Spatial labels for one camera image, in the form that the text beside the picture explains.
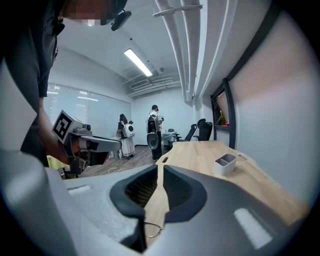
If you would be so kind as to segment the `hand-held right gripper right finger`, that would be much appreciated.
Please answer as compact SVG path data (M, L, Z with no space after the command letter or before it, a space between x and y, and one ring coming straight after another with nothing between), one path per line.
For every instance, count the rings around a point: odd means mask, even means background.
M236 184L165 165L169 210L149 256L278 256L302 226Z

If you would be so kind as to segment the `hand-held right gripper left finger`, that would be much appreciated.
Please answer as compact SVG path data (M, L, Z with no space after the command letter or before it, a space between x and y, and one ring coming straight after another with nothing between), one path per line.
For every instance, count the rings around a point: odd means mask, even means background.
M147 249L145 206L158 186L158 167L63 181L63 220L70 256L129 256Z

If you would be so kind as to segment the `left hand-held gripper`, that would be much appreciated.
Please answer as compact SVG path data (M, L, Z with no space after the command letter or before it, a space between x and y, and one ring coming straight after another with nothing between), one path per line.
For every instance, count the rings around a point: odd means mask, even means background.
M88 166L102 165L107 152L122 148L121 141L94 136L90 124L81 122L64 110L58 115L52 132L62 143L73 175L80 175Z

